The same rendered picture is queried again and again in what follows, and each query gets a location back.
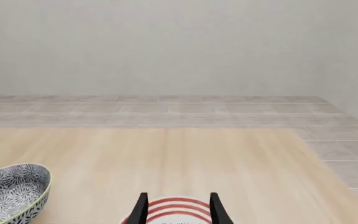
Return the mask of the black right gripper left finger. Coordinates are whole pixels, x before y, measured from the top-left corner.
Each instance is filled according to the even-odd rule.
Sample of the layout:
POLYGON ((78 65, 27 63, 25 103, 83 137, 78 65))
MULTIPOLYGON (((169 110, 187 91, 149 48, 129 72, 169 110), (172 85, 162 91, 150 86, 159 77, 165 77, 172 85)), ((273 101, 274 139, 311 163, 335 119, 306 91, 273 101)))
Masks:
POLYGON ((139 195, 137 203, 135 204, 131 214, 128 216, 126 224, 146 224, 148 210, 148 194, 146 192, 142 192, 139 195))

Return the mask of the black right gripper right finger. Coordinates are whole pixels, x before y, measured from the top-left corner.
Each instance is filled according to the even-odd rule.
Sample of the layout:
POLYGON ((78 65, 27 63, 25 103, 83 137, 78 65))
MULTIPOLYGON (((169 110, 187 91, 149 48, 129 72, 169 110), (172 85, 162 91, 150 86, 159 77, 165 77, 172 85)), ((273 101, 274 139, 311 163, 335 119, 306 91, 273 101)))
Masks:
POLYGON ((232 224, 232 220, 227 214, 219 195, 216 192, 210 194, 209 210, 212 224, 232 224))

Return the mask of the white plate with red rings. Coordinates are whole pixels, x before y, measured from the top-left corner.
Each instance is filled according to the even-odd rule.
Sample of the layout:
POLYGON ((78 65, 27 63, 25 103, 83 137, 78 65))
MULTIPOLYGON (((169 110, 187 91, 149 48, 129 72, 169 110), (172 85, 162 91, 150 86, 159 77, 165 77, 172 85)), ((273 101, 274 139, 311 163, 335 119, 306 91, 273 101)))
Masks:
POLYGON ((209 202, 184 196, 149 201, 146 224, 212 224, 209 202))

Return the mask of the black and white patterned bowl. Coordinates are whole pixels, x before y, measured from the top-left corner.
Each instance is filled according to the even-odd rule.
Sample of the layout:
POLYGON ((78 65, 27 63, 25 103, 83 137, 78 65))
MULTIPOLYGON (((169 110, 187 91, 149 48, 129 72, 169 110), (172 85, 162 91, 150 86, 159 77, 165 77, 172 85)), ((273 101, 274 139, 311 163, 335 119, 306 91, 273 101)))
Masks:
POLYGON ((52 175, 41 164, 0 168, 0 224, 29 224, 47 203, 52 175))

